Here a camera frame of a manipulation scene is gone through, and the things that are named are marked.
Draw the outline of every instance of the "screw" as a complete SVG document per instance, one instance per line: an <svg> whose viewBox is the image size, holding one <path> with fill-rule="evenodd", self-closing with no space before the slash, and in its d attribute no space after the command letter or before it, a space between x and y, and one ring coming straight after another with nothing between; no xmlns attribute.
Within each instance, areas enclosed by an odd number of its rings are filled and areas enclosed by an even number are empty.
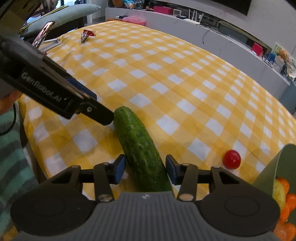
<svg viewBox="0 0 296 241"><path fill-rule="evenodd" d="M110 195L108 194L101 194L98 196L98 200L100 202L109 202L113 199L113 197L111 197Z"/></svg>
<svg viewBox="0 0 296 241"><path fill-rule="evenodd" d="M144 194L144 195L142 195L142 198L146 200L146 199L150 198L150 195Z"/></svg>
<svg viewBox="0 0 296 241"><path fill-rule="evenodd" d="M179 199L184 202L190 202L193 200L193 196L189 193L183 193L179 196Z"/></svg>

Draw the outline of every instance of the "router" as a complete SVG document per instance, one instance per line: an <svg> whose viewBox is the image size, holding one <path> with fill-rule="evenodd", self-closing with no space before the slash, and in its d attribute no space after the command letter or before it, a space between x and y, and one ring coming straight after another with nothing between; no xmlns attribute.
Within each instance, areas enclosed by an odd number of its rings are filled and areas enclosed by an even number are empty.
<svg viewBox="0 0 296 241"><path fill-rule="evenodd" d="M186 18L186 19L183 19L184 21L187 21L187 22L189 22L189 23L193 23L193 24L196 24L196 25L200 25L200 22L198 22L198 21L194 21L194 20L191 20L191 19L189 19L189 18Z"/></svg>

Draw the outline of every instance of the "orange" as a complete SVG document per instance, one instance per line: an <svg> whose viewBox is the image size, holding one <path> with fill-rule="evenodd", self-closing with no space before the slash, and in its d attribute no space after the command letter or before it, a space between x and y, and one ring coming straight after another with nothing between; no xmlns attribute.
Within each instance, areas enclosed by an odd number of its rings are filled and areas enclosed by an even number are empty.
<svg viewBox="0 0 296 241"><path fill-rule="evenodd" d="M277 238L280 241L286 241L286 238L287 238L287 230L286 230L286 227L285 227L285 225L284 225L283 222L278 222L276 224L276 227L274 229L274 235L277 236Z"/></svg>
<svg viewBox="0 0 296 241"><path fill-rule="evenodd" d="M296 227L291 223L285 223L287 238L286 241L292 241L296 236Z"/></svg>
<svg viewBox="0 0 296 241"><path fill-rule="evenodd" d="M292 212L296 208L296 195L295 194L287 194L286 203L290 207L290 212Z"/></svg>
<svg viewBox="0 0 296 241"><path fill-rule="evenodd" d="M276 179L284 186L285 193L287 195L288 192L289 192L289 188L290 188L289 182L286 179L282 178L282 177L277 177Z"/></svg>
<svg viewBox="0 0 296 241"><path fill-rule="evenodd" d="M285 206L281 211L281 215L280 215L279 220L286 222L288 220L289 215L290 215L290 207L287 203L285 203Z"/></svg>

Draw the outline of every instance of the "person's arm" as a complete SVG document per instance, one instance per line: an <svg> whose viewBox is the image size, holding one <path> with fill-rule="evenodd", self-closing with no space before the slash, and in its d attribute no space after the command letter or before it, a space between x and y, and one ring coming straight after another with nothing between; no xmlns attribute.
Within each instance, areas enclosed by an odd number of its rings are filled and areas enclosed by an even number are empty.
<svg viewBox="0 0 296 241"><path fill-rule="evenodd" d="M17 101L21 97L22 93L19 91L13 91L8 96L0 99L0 115L7 112L15 101Z"/></svg>

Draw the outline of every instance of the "red wrapper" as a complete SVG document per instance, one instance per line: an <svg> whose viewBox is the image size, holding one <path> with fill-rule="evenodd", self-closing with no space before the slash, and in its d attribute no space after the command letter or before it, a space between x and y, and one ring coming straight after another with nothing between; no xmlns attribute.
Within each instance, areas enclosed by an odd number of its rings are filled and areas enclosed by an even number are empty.
<svg viewBox="0 0 296 241"><path fill-rule="evenodd" d="M90 36L95 36L96 35L96 31L90 31L90 30L83 30L83 33L81 34L81 43L85 43L86 40L90 37Z"/></svg>

